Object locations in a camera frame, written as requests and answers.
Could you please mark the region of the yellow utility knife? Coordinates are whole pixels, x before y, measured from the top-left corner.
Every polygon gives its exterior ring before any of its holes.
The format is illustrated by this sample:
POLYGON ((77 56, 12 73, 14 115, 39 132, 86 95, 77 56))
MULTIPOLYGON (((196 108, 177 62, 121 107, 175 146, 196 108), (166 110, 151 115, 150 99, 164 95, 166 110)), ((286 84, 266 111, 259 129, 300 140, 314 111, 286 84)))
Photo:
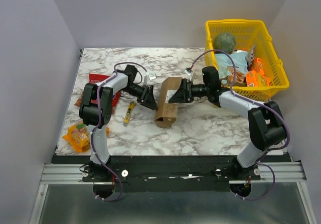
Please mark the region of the yellow utility knife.
POLYGON ((132 114, 132 111, 134 109, 134 107, 136 106, 136 103, 134 101, 130 102, 130 104, 128 105, 125 117, 124 117, 124 121, 123 121, 123 125, 127 126, 129 121, 130 121, 130 117, 132 114))

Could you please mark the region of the brown cardboard express box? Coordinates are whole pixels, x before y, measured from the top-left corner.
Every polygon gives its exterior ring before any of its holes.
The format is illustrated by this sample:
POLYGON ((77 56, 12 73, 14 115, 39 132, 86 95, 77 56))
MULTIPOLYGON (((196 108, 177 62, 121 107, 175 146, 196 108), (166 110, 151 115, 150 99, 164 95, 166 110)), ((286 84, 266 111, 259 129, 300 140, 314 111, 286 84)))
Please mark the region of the brown cardboard express box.
POLYGON ((169 100, 179 89, 181 81, 181 77, 168 77, 162 83, 158 98, 158 109, 154 118, 154 122, 159 128, 171 128, 177 119, 178 104, 169 103, 169 100))

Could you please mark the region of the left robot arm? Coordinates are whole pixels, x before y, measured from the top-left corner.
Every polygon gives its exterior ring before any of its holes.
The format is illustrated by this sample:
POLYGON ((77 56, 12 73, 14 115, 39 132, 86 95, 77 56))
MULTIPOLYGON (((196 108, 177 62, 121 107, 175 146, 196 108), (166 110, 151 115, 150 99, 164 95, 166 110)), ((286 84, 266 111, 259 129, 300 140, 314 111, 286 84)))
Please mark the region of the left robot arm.
POLYGON ((110 153, 107 146, 107 125, 111 119, 113 97, 121 90, 136 97, 139 104, 157 110, 153 94, 153 86, 135 83, 138 73, 134 62, 122 62, 114 65, 110 77, 99 83, 88 83, 84 87, 79 109, 79 117, 87 127, 90 136, 91 156, 88 164, 89 174, 100 181, 106 181, 110 176, 116 176, 107 166, 110 153))

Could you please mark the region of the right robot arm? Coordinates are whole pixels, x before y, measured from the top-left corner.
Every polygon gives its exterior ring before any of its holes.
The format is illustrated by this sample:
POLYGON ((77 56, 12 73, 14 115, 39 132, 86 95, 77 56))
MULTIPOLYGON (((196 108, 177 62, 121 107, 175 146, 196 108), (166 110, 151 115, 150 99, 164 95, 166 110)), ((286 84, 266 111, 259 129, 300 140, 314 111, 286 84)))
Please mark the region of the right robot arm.
POLYGON ((202 84, 183 78, 177 90, 168 90, 166 102, 191 103, 196 97, 207 97, 215 106, 230 109, 248 120, 250 142, 228 169, 228 175, 241 180, 271 146, 289 137, 284 119, 277 103, 254 101, 222 87, 215 67, 203 68, 202 75, 202 84))

